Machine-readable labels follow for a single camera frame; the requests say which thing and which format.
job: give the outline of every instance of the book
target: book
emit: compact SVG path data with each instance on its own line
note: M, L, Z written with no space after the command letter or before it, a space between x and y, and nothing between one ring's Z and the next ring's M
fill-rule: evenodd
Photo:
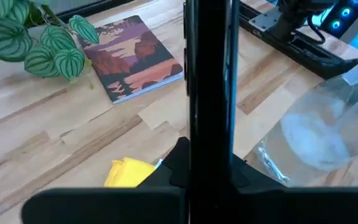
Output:
M113 103L183 76L182 66L139 16L96 28L99 44L78 38Z

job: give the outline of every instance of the yellow sponge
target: yellow sponge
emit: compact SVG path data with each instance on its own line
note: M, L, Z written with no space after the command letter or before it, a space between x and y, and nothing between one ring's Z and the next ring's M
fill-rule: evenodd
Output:
M112 167L104 186L136 187L154 170L155 167L152 164L124 157L122 161L115 160L112 162Z

